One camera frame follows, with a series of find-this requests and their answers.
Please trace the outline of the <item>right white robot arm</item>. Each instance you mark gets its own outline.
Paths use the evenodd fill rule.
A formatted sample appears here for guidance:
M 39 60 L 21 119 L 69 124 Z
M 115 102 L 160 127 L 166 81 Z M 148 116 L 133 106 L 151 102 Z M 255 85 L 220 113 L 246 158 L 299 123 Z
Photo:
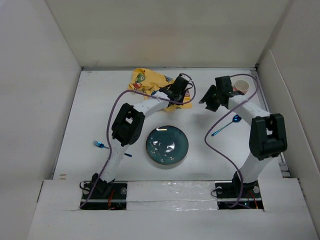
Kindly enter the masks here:
M 241 198 L 252 191 L 263 169 L 288 148 L 284 116 L 270 113 L 251 102 L 239 90 L 234 90 L 231 76 L 215 78 L 200 104 L 216 112 L 225 107 L 229 113 L 236 113 L 249 126 L 249 155 L 242 167 L 237 167 L 229 186 L 222 188 L 229 198 Z

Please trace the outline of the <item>dark teal ceramic plate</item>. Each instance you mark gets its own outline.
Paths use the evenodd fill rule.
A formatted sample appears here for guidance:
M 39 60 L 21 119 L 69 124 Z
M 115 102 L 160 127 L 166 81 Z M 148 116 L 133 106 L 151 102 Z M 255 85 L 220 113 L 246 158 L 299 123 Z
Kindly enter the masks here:
M 187 156 L 189 140 L 178 127 L 163 125 L 149 133 L 145 148 L 155 163 L 171 166 L 180 163 Z

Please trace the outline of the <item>blue metal spoon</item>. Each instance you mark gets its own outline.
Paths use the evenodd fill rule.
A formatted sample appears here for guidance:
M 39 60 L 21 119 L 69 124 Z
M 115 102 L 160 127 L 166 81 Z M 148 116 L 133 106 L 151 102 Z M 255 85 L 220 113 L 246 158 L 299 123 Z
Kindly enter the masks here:
M 216 136 L 218 133 L 220 133 L 222 130 L 224 130 L 225 128 L 227 128 L 229 125 L 233 124 L 233 123 L 238 123 L 242 120 L 242 118 L 237 114 L 235 116 L 233 116 L 232 121 L 229 122 L 228 124 L 226 124 L 225 126 L 221 127 L 220 129 L 218 129 L 217 131 L 213 132 L 211 134 L 211 136 Z

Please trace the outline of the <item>pink paper cup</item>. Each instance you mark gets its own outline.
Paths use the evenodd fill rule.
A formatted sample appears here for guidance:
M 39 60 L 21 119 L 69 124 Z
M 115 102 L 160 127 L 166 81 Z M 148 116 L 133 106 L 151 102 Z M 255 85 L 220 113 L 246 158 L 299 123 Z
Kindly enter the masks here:
M 243 94 L 246 94 L 250 88 L 250 85 L 247 81 L 239 79 L 234 82 L 233 84 L 233 90 L 234 91 L 239 91 Z

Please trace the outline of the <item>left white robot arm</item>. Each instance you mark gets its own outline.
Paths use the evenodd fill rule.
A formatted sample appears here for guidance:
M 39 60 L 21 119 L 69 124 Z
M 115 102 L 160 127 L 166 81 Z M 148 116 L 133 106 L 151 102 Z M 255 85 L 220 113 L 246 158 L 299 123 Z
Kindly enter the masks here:
M 117 168 L 128 147 L 139 139 L 145 119 L 167 108 L 169 104 L 184 105 L 184 97 L 189 84 L 194 85 L 192 79 L 181 73 L 173 83 L 161 87 L 153 95 L 148 95 L 146 100 L 136 104 L 124 103 L 114 118 L 114 122 L 111 122 L 118 101 L 130 90 L 122 92 L 117 97 L 111 108 L 106 129 L 109 155 L 101 170 L 91 179 L 91 190 L 98 197 L 104 199 L 111 194 Z

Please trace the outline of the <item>yellow cartoon car placemat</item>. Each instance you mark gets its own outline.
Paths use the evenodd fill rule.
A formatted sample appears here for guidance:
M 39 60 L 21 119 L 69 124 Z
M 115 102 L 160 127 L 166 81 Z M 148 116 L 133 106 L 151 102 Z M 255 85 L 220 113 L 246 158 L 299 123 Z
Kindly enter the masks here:
M 175 82 L 176 78 L 171 78 L 169 76 L 163 75 L 156 71 L 146 69 L 146 68 L 136 68 L 132 73 L 132 79 L 128 85 L 128 90 L 134 90 L 136 92 L 147 94 L 148 96 L 154 95 L 160 88 L 171 85 Z M 186 90 L 182 102 L 188 102 L 191 100 L 189 90 Z M 164 109 L 166 112 L 172 112 L 174 109 L 191 109 L 192 104 L 186 103 L 184 105 L 173 106 L 171 102 L 164 101 L 167 104 L 166 108 L 159 108 L 159 110 Z

